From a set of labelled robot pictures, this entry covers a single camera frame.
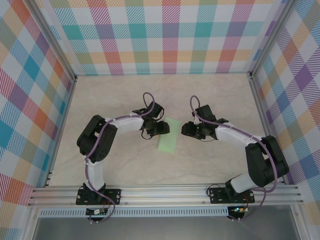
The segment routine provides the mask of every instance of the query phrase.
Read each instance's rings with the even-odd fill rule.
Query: plaid backdrop
[[[280,3],[278,9],[276,10],[276,12],[274,14],[274,16],[272,18],[272,21],[271,21],[267,31],[265,32],[265,34],[263,36],[263,39],[262,39],[262,41],[261,41],[261,43],[259,45],[259,48],[258,48],[258,50],[256,51],[256,53],[254,55],[253,61],[251,62],[251,65],[250,65],[250,67],[248,69],[248,72],[251,72],[253,70],[253,68],[254,68],[254,66],[255,66],[255,64],[257,62],[257,59],[258,59],[262,49],[265,47],[265,45],[266,45],[266,43],[267,43],[267,41],[269,39],[270,34],[274,30],[274,27],[276,26],[276,22],[277,22],[278,18],[280,17],[280,15],[281,15],[281,13],[282,13],[287,1],[288,0],[281,0],[281,3]]]
[[[281,0],[37,2],[75,71],[99,75],[247,72]]]
[[[71,81],[22,0],[0,0],[0,240],[45,177]]]
[[[309,230],[320,234],[319,0],[298,3],[256,83],[272,134],[290,166],[289,177],[301,187]]]

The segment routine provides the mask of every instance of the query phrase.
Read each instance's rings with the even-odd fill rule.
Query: beige floor
[[[123,75],[80,77],[76,84],[51,186],[79,186],[85,181],[84,160],[76,141],[92,116],[117,117],[143,108],[151,92],[165,117],[192,121],[189,99],[197,95],[217,118],[263,135],[245,74]],[[174,153],[157,150],[158,136],[144,140],[133,131],[117,137],[104,160],[108,185],[224,183],[247,170],[245,153],[221,141],[201,142],[178,135]]]

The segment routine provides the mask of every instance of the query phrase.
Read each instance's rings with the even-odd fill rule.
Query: perforated metal strip
[[[112,217],[206,217],[228,216],[226,206],[205,207],[117,207]],[[40,218],[82,218],[86,216],[85,208],[43,208]]]

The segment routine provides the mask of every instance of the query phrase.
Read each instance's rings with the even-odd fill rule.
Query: black clamp
[[[224,118],[220,118],[217,120],[216,116],[212,113],[209,105],[201,106],[195,109],[195,111],[199,115],[199,117],[210,122],[215,122],[219,124],[224,124],[229,122]],[[199,140],[206,139],[206,136],[210,136],[213,139],[217,140],[218,139],[216,135],[217,127],[218,125],[211,124],[211,123],[201,122],[199,124],[195,124],[194,122],[189,121],[188,123],[185,123],[182,126],[181,134],[195,138],[195,139],[199,139]]]
[[[142,115],[143,113],[150,111],[152,105],[153,103],[150,103],[147,108],[141,108],[132,112],[138,115]],[[146,133],[151,137],[170,133],[170,127],[168,123],[165,121],[159,121],[164,116],[164,112],[164,108],[155,102],[152,111],[148,115],[141,117],[143,119],[143,126],[141,130],[146,130]]]

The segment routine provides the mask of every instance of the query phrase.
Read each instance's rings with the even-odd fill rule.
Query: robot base
[[[236,196],[233,201],[225,192],[225,187],[210,187],[208,192],[211,204],[253,204],[255,202],[254,193],[250,189]]]
[[[99,193],[109,197],[114,201],[115,205],[120,204],[121,199],[121,189],[106,189],[106,185],[104,185]],[[109,201],[104,197],[96,194],[84,183],[81,188],[79,188],[77,196],[76,196],[76,205],[108,205]]]

